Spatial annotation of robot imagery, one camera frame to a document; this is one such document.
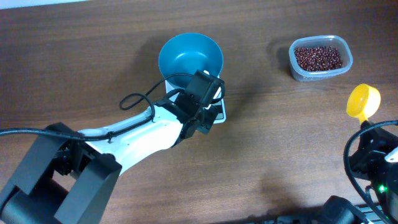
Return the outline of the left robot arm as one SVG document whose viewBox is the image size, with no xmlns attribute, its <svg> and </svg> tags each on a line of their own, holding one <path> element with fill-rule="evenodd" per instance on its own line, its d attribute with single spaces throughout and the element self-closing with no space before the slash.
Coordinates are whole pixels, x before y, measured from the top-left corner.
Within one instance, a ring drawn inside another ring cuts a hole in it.
<svg viewBox="0 0 398 224">
<path fill-rule="evenodd" d="M 102 128 L 3 129 L 3 136 L 34 134 L 36 140 L 1 190 L 1 220 L 99 223 L 119 176 L 196 131 L 208 133 L 222 97 L 176 89 L 141 114 Z"/>
</svg>

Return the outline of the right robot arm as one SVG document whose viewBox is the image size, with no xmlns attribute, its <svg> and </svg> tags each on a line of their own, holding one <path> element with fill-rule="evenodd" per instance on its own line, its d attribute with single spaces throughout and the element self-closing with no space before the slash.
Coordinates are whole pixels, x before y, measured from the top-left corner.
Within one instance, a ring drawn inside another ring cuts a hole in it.
<svg viewBox="0 0 398 224">
<path fill-rule="evenodd" d="M 397 223 L 397 136 L 385 126 L 397 121 L 366 121 L 343 149 L 345 174 L 364 204 L 383 223 Z M 309 223 L 372 223 L 349 200 L 331 196 Z"/>
</svg>

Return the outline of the yellow measuring scoop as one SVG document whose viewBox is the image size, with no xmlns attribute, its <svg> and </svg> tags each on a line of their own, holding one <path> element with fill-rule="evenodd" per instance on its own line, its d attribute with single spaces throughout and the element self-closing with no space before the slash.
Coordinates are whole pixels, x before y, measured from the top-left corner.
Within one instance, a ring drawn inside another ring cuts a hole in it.
<svg viewBox="0 0 398 224">
<path fill-rule="evenodd" d="M 380 104 L 379 90 L 362 83 L 351 92 L 346 105 L 346 113 L 352 118 L 357 118 L 362 124 L 376 113 Z"/>
</svg>

